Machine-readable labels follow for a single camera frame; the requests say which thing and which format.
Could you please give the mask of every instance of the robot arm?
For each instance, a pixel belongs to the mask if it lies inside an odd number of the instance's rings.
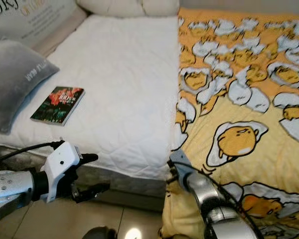
[[[202,238],[263,239],[236,212],[233,204],[225,199],[209,177],[185,166],[191,164],[181,149],[170,155],[168,164],[181,187],[196,200],[206,224]]]
[[[77,147],[64,142],[47,157],[38,173],[0,171],[0,220],[30,201],[49,203],[71,195],[79,203],[97,197],[109,189],[109,184],[97,184],[81,192],[74,183],[76,169],[97,159],[96,154],[81,154]]]

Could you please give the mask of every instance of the white quilted mattress pad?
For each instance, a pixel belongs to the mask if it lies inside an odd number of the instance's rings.
[[[0,145],[23,148],[62,137],[99,155],[90,166],[165,179],[178,92],[177,18],[92,15],[48,60],[60,71],[31,92]],[[86,91],[65,126],[30,120],[56,86]]]

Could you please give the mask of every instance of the black cable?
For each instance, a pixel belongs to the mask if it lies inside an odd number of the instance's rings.
[[[53,147],[54,149],[56,149],[57,147],[59,147],[62,143],[64,143],[63,140],[61,141],[57,141],[57,142],[50,142],[50,143],[41,143],[41,144],[36,144],[36,145],[33,145],[33,146],[30,146],[30,147],[26,147],[26,148],[22,148],[22,149],[19,149],[19,150],[16,150],[12,153],[9,153],[5,156],[2,156],[0,157],[0,162],[10,158],[10,157],[13,157],[17,154],[20,154],[20,153],[24,153],[24,152],[27,152],[29,150],[33,150],[33,149],[36,149],[36,148],[42,148],[42,147],[47,147],[47,146],[51,146]]]
[[[197,168],[195,168],[195,167],[193,167],[193,166],[191,166],[187,163],[183,163],[183,162],[173,162],[173,163],[186,166],[186,167],[191,168],[191,169],[197,171],[198,173],[201,173],[204,176],[208,177],[210,179],[210,181],[212,181],[212,183],[215,184],[218,187],[218,190],[220,192],[224,193],[227,197],[231,198],[234,201],[235,206],[244,213],[247,220],[250,222],[251,226],[253,227],[255,233],[257,234],[257,237],[260,238],[260,239],[264,239],[261,231],[259,230],[259,228],[255,224],[255,222],[252,220],[252,218],[249,216],[249,214],[245,211],[245,209],[241,206],[241,204],[222,185],[217,183],[213,178],[211,178],[209,175],[207,175],[204,171],[199,170],[199,169],[197,169]]]

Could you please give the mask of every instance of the blanket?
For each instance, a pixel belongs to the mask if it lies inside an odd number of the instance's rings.
[[[299,17],[179,11],[173,150],[224,186],[267,239],[299,239]],[[201,239],[194,198],[167,186],[162,237]]]

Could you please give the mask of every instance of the beige floor tile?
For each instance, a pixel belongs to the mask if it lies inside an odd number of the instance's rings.
[[[0,239],[12,238],[30,206],[15,210],[0,220]]]
[[[119,239],[138,239],[138,232],[142,239],[156,239],[161,225],[161,213],[124,208]]]
[[[58,199],[50,204],[33,203],[15,239],[81,239],[90,229],[108,226],[118,229],[122,207]]]

